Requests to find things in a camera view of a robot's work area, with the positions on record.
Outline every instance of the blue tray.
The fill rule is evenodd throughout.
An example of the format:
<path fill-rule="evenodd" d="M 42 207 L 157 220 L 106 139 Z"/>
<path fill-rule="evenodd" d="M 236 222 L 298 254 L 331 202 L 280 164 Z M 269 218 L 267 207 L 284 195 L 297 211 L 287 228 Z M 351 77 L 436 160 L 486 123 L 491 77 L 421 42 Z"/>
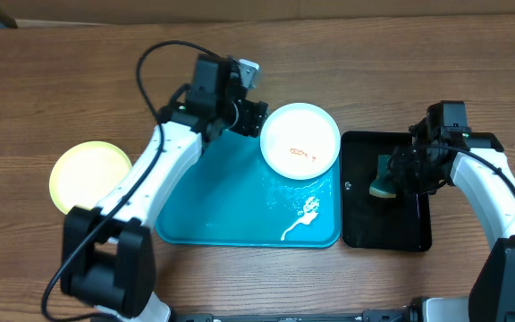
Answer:
<path fill-rule="evenodd" d="M 225 131 L 178 182 L 156 230 L 180 244 L 329 247 L 341 232 L 339 178 L 338 159 L 315 179 L 287 179 L 259 139 Z"/>

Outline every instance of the white smear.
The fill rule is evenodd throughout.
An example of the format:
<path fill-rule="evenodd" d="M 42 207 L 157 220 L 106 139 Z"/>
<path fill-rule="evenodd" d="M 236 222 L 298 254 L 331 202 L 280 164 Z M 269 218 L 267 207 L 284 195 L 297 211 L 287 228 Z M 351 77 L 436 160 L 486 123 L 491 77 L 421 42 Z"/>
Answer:
<path fill-rule="evenodd" d="M 296 225 L 304 224 L 309 225 L 317 217 L 317 211 L 319 210 L 319 199 L 313 196 L 309 197 L 307 201 L 305 201 L 305 206 L 303 206 L 303 211 L 299 211 L 298 215 L 301 217 L 293 223 L 289 228 L 283 232 L 282 241 L 285 241 L 285 234 L 287 234 L 291 229 L 295 228 Z"/>

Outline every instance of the table surface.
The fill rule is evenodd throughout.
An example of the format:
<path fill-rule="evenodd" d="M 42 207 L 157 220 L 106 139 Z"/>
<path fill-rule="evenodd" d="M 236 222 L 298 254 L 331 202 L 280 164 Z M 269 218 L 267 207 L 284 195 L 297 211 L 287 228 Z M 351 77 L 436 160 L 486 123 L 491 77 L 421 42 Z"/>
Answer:
<path fill-rule="evenodd" d="M 36 321 L 60 262 L 63 215 L 48 193 L 68 148 L 105 140 L 133 160 L 154 121 L 136 88 L 142 51 L 182 39 L 259 62 L 250 98 L 273 109 L 322 106 L 341 132 L 406 131 L 441 99 L 467 103 L 469 125 L 496 134 L 515 174 L 515 15 L 0 30 L 0 320 Z M 196 54 L 149 57 L 144 82 L 162 105 L 190 80 Z M 343 313 L 426 296 L 467 295 L 489 253 L 453 187 L 431 198 L 422 254 L 346 247 L 277 250 L 173 246 L 155 238 L 156 293 L 184 312 Z M 51 312 L 86 311 L 55 290 Z"/>

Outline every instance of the yellow plate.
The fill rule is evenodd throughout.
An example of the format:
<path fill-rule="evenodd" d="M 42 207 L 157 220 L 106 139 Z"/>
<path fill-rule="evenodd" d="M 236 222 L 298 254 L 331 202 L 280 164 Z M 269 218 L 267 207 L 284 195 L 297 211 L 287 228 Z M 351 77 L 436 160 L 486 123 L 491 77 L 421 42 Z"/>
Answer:
<path fill-rule="evenodd" d="M 65 152 L 49 179 L 51 199 L 64 214 L 73 206 L 93 208 L 131 170 L 130 159 L 116 146 L 90 141 Z"/>

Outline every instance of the sponge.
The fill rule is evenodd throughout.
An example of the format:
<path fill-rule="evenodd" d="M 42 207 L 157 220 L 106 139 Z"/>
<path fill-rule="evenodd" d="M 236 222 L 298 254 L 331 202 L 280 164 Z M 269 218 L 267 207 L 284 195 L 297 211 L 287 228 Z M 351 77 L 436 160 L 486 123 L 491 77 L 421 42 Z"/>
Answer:
<path fill-rule="evenodd" d="M 378 198 L 395 198 L 393 178 L 387 173 L 386 165 L 390 155 L 380 155 L 376 166 L 376 178 L 371 182 L 368 193 Z"/>

